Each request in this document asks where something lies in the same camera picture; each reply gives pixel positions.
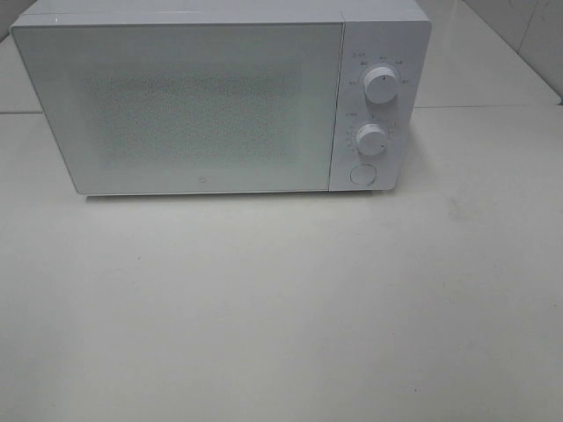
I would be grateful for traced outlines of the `white microwave door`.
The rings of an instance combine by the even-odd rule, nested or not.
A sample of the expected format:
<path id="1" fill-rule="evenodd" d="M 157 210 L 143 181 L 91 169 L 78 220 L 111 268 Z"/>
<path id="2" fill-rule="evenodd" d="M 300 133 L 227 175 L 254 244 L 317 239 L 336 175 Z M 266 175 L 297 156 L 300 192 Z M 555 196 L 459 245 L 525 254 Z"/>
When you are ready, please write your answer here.
<path id="1" fill-rule="evenodd" d="M 81 194 L 328 187 L 339 24 L 17 27 Z"/>

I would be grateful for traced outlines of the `white control knob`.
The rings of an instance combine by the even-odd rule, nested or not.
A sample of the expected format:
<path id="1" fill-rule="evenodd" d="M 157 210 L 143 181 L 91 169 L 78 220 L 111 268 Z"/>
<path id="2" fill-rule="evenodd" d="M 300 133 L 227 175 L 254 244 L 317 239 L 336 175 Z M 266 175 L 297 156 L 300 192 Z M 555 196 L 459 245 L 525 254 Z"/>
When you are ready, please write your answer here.
<path id="1" fill-rule="evenodd" d="M 387 131 L 380 124 L 369 123 L 356 131 L 355 145 L 361 155 L 377 156 L 386 150 L 387 143 Z"/>
<path id="2" fill-rule="evenodd" d="M 398 96 L 399 74 L 387 64 L 377 64 L 362 77 L 365 98 L 372 104 L 386 104 Z"/>

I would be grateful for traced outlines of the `white microwave oven body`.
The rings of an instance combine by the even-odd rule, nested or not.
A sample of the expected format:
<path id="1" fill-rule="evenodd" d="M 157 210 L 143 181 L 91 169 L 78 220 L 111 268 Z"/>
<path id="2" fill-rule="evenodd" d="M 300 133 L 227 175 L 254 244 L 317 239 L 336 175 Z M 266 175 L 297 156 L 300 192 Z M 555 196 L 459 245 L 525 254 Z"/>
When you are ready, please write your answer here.
<path id="1" fill-rule="evenodd" d="M 391 190 L 405 154 L 432 30 L 414 1 L 38 1 L 16 19 L 11 36 L 17 27 L 314 24 L 342 27 L 328 187 L 286 192 Z M 375 105 L 364 96 L 362 77 L 380 63 L 398 72 L 398 96 Z M 388 134 L 387 148 L 377 156 L 361 155 L 355 145 L 356 131 L 369 123 L 382 125 Z M 350 180 L 351 170 L 360 164 L 377 169 L 372 185 Z"/>

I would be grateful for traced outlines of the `white door release button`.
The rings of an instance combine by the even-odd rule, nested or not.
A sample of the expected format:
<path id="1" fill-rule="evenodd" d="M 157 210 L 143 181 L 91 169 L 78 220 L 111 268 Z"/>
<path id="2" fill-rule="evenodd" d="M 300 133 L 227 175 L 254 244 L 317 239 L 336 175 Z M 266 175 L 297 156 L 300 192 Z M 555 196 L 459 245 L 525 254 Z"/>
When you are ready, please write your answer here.
<path id="1" fill-rule="evenodd" d="M 377 178 L 377 169 L 370 164 L 360 164 L 350 172 L 350 180 L 359 186 L 370 186 Z"/>

